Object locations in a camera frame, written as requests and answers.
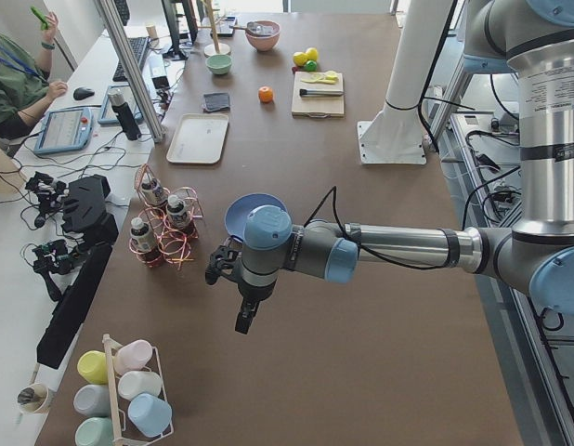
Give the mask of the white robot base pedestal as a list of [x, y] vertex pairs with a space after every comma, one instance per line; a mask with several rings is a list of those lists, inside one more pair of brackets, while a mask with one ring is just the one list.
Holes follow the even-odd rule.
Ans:
[[423, 95], [446, 40], [454, 1], [412, 1], [402, 28], [381, 111], [358, 122], [363, 164], [425, 164]]

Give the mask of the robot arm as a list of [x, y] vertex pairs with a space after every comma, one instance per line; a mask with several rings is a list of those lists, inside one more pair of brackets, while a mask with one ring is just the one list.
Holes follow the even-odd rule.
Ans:
[[243, 220], [231, 273], [246, 333], [281, 269], [347, 282], [375, 256], [411, 269], [461, 268], [574, 314], [574, 1], [473, 1], [464, 59], [510, 68], [519, 85], [521, 216], [510, 228], [428, 230], [316, 221], [274, 205]]

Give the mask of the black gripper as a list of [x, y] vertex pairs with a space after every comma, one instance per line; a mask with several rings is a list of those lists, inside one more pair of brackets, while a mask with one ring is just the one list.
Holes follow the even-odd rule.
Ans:
[[240, 283], [238, 290], [242, 296], [241, 308], [238, 313], [235, 330], [247, 334], [258, 310], [259, 304], [268, 298], [267, 286], [254, 286]]

